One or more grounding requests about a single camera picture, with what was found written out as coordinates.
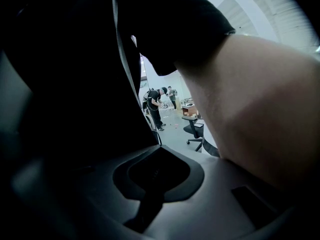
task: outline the jeans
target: jeans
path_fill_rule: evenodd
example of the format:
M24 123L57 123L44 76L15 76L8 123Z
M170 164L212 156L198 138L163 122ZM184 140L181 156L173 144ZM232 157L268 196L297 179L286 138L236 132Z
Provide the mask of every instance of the jeans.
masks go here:
M159 109L157 109L156 111L153 111L153 110L149 110L150 111L150 114L154 120L154 123L155 123L155 126L158 128L158 129L161 129L161 126L163 125L162 121L161 121L161 117L160 117L160 113L159 113Z
M173 106L174 106L174 109L176 110L177 109L177 105L176 105L176 101L175 100L171 100Z

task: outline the ceiling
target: ceiling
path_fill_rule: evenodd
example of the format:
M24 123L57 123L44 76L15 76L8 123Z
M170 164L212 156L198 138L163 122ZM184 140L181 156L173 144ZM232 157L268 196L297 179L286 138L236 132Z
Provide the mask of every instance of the ceiling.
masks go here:
M295 0L209 1L225 15L238 35L260 36L319 55L319 37Z

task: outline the floor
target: floor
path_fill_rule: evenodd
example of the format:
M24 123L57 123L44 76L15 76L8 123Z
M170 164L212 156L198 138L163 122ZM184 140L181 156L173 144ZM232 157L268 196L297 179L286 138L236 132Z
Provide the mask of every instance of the floor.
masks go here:
M194 151L197 148L200 142L187 144L187 140L194 139L194 136L184 131L184 127L189 124L189 121L182 119L181 110L160 111L160 116L162 122L166 124L163 127L164 131L158 131L163 145L167 145L177 152Z

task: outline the bare skin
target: bare skin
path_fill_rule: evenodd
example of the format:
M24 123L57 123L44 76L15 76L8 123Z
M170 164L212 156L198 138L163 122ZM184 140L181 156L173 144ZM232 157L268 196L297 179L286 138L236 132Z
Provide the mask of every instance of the bare skin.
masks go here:
M281 190L319 161L320 64L289 47L230 36L198 64L178 61L222 158Z

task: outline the office chair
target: office chair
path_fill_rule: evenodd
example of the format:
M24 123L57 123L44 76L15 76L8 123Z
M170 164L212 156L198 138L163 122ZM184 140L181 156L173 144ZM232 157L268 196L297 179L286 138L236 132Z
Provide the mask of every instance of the office chair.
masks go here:
M186 143L189 145L190 142L200 142L198 147L195 149L195 151L198 151L202 147L202 139L204 137L204 127L203 126L195 127L194 123L195 121L198 120L195 117L184 115L182 119L189 121L189 125L184 127L183 130L189 134L193 134L193 136L195 137L195 138L188 139Z

